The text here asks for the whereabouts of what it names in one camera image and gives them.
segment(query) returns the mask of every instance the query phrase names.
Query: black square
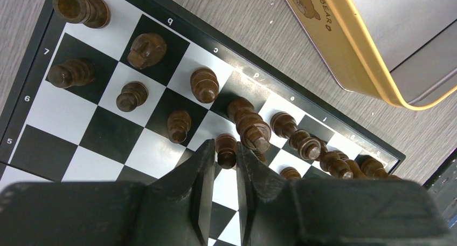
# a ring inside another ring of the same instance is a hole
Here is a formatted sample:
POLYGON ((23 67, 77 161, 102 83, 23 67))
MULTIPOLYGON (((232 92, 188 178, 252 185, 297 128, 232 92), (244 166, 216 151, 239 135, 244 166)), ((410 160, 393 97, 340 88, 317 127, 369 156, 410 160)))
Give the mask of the black square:
POLYGON ((227 108, 234 99, 243 97, 254 106, 254 111, 259 111, 264 106, 270 92, 259 84, 248 79, 239 72, 233 72, 228 78, 219 96, 211 106, 211 111, 219 116, 230 120, 227 116, 227 108))
POLYGON ((189 148, 186 148, 184 150, 184 153, 181 155, 181 158, 179 158, 179 161, 178 163, 176 164, 175 168, 178 167, 179 165, 181 165, 183 162, 185 162, 186 160, 188 160, 192 155, 193 155, 194 151, 192 151, 191 149, 189 148))
POLYGON ((32 126, 25 126, 11 165, 61 181, 78 146, 32 126))
POLYGON ((330 176, 329 174, 321 171, 320 169, 311 166, 309 169, 306 171, 306 173, 303 176, 304 179, 332 179, 333 177, 330 176))
POLYGON ((211 207, 210 238, 217 239, 235 214, 235 210, 213 202, 211 207))
POLYGON ((155 177, 151 177, 148 174, 142 173, 141 171, 132 169, 125 165, 117 177, 117 181, 136 181, 144 183, 145 185, 150 185, 156 180, 157 179, 155 177))
POLYGON ((217 240, 213 246, 235 246, 231 243, 228 243, 228 242, 224 242, 224 241, 221 241, 221 240, 217 240))
POLYGON ((276 155, 281 149, 277 148, 274 145, 271 145, 270 148, 264 153, 265 159, 267 160, 267 166, 270 166, 276 155))
POLYGON ((143 127, 97 107, 79 145, 124 164, 142 131, 143 127))
POLYGON ((179 62, 181 62, 181 59, 183 58, 188 47, 189 42, 164 28, 154 20, 146 17, 145 15, 142 15, 135 30, 133 31, 133 35, 130 38, 124 54, 122 54, 121 62, 163 84, 164 86, 167 86, 171 77, 175 73, 176 68, 178 68, 179 62), (167 52, 162 60, 159 61, 156 65, 139 70, 130 65, 127 57, 130 53, 130 48, 135 38, 145 33, 159 34, 167 44, 167 52))
POLYGON ((57 50, 52 66, 63 64, 68 59, 84 58, 94 64, 95 79, 84 86, 66 88, 73 94, 98 104, 108 82, 117 66, 117 60, 87 45, 86 43, 65 34, 57 50))
POLYGON ((299 129, 304 129, 306 132, 324 140, 326 143, 335 134, 332 130, 326 128, 321 123, 305 115, 298 125, 299 129))
POLYGON ((6 164, 0 162, 0 180, 2 179, 3 173, 5 172, 6 164))
MULTIPOLYGON (((284 146, 282 147, 282 149, 284 151, 290 153, 291 155, 301 159, 300 156, 299 156, 299 153, 296 150, 292 149, 292 147, 289 145, 289 142, 285 143, 284 146)), ((304 159, 302 159, 302 160, 307 162, 307 163, 309 163, 309 164, 313 164, 313 162, 314 162, 313 160, 304 160, 304 159)))
POLYGON ((198 126, 202 123, 203 118, 205 118, 208 110, 169 88, 166 88, 165 92, 162 94, 151 118, 146 124, 146 128, 168 138, 168 116, 177 110, 187 111, 191 118, 192 123, 190 130, 187 133, 187 138, 181 143, 181 145, 187 146, 197 131, 198 126))

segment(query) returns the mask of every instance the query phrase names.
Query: gray table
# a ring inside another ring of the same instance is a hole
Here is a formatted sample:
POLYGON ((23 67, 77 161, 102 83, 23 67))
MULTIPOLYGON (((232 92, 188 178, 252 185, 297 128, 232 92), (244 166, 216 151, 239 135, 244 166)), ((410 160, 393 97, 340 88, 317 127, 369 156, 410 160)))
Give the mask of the gray table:
MULTIPOLYGON (((457 93, 421 112, 340 89, 283 0, 174 0, 406 154, 395 174, 424 183, 457 146, 457 93)), ((0 110, 44 0, 0 0, 0 110)))

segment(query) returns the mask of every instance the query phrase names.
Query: white square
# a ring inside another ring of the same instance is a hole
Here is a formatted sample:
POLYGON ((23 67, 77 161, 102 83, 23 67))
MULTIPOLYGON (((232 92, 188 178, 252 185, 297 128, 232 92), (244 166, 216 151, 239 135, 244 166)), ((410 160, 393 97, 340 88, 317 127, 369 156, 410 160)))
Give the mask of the white square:
POLYGON ((126 166, 160 179, 174 169, 184 150, 184 146, 144 129, 126 161, 126 166))
POLYGON ((325 171, 323 171, 323 170, 321 169, 321 164, 320 164, 319 161, 314 161, 313 164, 311 164, 311 165, 314 166, 315 168, 317 168, 318 170, 324 172, 325 174, 330 175, 330 173, 325 172, 325 171))
POLYGON ((241 246, 240 213, 236 212, 225 229, 219 235, 218 240, 241 246))
POLYGON ((328 151, 340 150, 352 160, 362 151, 359 145, 338 133, 335 133, 330 138, 330 141, 327 143, 327 149, 328 151))
MULTIPOLYGON (((303 119, 305 115, 305 112, 302 109, 290 103, 288 100, 284 99, 276 93, 270 94, 264 106, 260 110, 259 115, 264 119, 265 122, 267 122, 270 125, 271 118, 276 113, 281 111, 284 111, 291 115, 297 122, 297 125, 300 123, 300 121, 303 119)), ((272 137, 270 138, 271 144, 275 145, 278 148, 282 148, 286 142, 287 139, 281 138, 274 134, 274 132, 272 132, 272 137)))
POLYGON ((290 153, 284 150, 279 150, 278 154, 273 159, 269 168, 272 169, 274 172, 280 174, 281 171, 286 167, 294 167, 303 177, 304 174, 311 167, 311 164, 291 155, 290 153))
POLYGON ((44 81, 25 123, 77 145, 96 108, 96 104, 44 81))
POLYGON ((234 68, 228 63, 198 45, 190 43, 167 87, 209 110, 213 103, 204 104, 198 102, 190 88, 190 76, 195 69, 201 67, 207 67, 216 74, 217 82, 219 82, 219 91, 234 71, 234 68))
POLYGON ((214 180, 213 202, 238 211, 236 170, 222 169, 219 175, 217 175, 217 178, 214 180))
POLYGON ((116 181, 123 164, 78 147, 62 181, 116 181))
POLYGON ((215 139, 220 134, 226 133, 233 135, 237 141, 240 141, 240 136, 234 123, 212 111, 208 111, 187 148, 196 151, 205 140, 215 139))
POLYGON ((5 168, 3 175, 0 179, 0 193, 7 186, 14 184, 16 182, 50 182, 47 179, 42 177, 35 176, 33 174, 24 172, 20 169, 16 169, 10 166, 5 168))
POLYGON ((216 243, 216 240, 208 238, 208 246, 213 246, 216 243))
POLYGON ((99 106, 144 127, 148 123, 164 91, 165 86, 162 84, 119 62, 100 99, 99 106), (124 85, 132 81, 139 81, 146 86, 148 89, 148 99, 143 105, 137 107, 132 112, 120 111, 116 106, 116 98, 121 94, 124 85))
POLYGON ((125 0, 103 0, 111 12, 111 21, 102 29, 67 23, 64 32, 120 60, 140 20, 142 11, 125 0))

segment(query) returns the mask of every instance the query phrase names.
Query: chess rook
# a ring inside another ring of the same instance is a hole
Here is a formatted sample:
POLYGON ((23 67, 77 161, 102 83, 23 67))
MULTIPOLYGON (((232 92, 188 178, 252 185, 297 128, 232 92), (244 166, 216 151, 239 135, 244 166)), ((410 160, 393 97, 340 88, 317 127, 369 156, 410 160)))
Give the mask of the chess rook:
POLYGON ((117 96, 116 105, 120 111, 131 112, 144 104, 148 98, 148 89, 138 81, 127 83, 117 96))
POLYGON ((300 180, 301 179, 300 173, 293 167, 284 168, 279 175, 286 180, 300 180))
POLYGON ((321 159, 320 166, 323 171, 329 172, 333 177, 352 179, 354 176, 348 164, 341 160, 336 152, 325 153, 321 159))
POLYGON ((286 112, 276 113, 271 119, 273 132, 289 140, 292 149, 299 153, 304 160, 316 160, 321 153, 320 141, 308 132, 298 129, 295 119, 286 112))
POLYGON ((141 34, 133 41, 127 56, 128 62, 137 69, 144 69, 160 62, 167 52, 167 44, 156 33, 141 34))
POLYGON ((94 80, 95 67, 84 59, 70 59, 60 65, 49 69, 47 78, 49 82, 58 88, 71 86, 83 86, 94 80))
POLYGON ((199 68, 193 72, 190 87, 195 98, 201 103, 211 103, 219 95, 216 74, 208 68, 199 68))
POLYGON ((235 123, 244 146, 260 153, 270 148, 271 129, 262 117, 254 112, 254 106, 247 99, 239 98, 232 101, 227 114, 235 123))
POLYGON ((389 175, 382 163, 377 161, 374 158, 366 159, 361 167, 362 173, 364 173, 367 177, 371 177, 374 179, 394 179, 394 180, 401 180, 398 176, 389 175))
POLYGON ((267 165, 267 159, 265 158, 264 154, 257 152, 257 151, 254 151, 254 154, 255 154, 255 156, 257 156, 257 159, 259 159, 260 162, 267 165))
POLYGON ((187 138, 190 126, 191 118, 186 111, 174 111, 170 114, 167 121, 168 139, 175 144, 182 143, 187 138))
POLYGON ((231 169, 237 163, 237 140, 231 134, 221 134, 216 138, 217 164, 223 169, 231 169))
POLYGON ((52 0, 57 15, 68 23, 92 29, 104 28, 109 24, 111 13, 103 0, 52 0))

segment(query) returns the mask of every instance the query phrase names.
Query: wooden chess piece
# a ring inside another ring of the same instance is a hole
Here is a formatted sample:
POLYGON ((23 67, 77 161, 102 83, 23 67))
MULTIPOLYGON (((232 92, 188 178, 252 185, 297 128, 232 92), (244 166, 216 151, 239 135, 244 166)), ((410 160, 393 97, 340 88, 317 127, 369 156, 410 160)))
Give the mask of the wooden chess piece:
POLYGON ((321 153, 321 144, 308 132, 298 129, 295 119, 286 112, 276 113, 271 119, 273 132, 289 141, 292 149, 304 160, 316 160, 321 153))
POLYGON ((235 123, 241 143, 246 148, 266 152, 270 148, 271 129, 254 106, 245 98, 232 101, 227 108, 228 117, 235 123))
POLYGON ((257 159, 259 159, 260 162, 267 165, 267 158, 265 158, 265 155, 263 153, 254 151, 254 154, 255 156, 257 156, 257 159))
POLYGON ((301 179, 300 173, 293 167, 284 168, 279 175, 286 180, 300 180, 301 179))
POLYGON ((231 169, 237 164, 237 140, 231 134, 221 134, 216 138, 217 164, 223 169, 231 169))
POLYGON ((175 144, 184 142, 190 130, 190 115, 183 110, 174 111, 170 114, 167 121, 168 139, 175 144))
POLYGON ((360 169, 367 177, 370 178, 401 180, 398 176, 389 175, 384 169, 383 164, 374 158, 369 158, 363 161, 360 169))
POLYGON ((117 96, 116 106, 120 111, 131 112, 146 102, 148 89, 138 81, 127 83, 117 96))
POLYGON ((193 72, 190 87, 195 98, 201 103, 211 103, 219 95, 216 74, 208 68, 199 68, 193 72))
POLYGON ((70 59, 63 64, 51 67, 47 78, 52 85, 58 88, 83 86, 94 80, 95 67, 85 59, 70 59))
POLYGON ((329 172, 333 177, 340 179, 352 179, 354 174, 348 164, 340 159, 336 152, 327 152, 322 157, 320 162, 321 169, 329 172))
POLYGON ((57 15, 68 23, 92 29, 101 29, 109 24, 111 12, 103 0, 52 0, 57 15))
POLYGON ((144 69, 160 62, 167 52, 167 44, 156 33, 141 34, 133 41, 127 60, 133 67, 144 69))

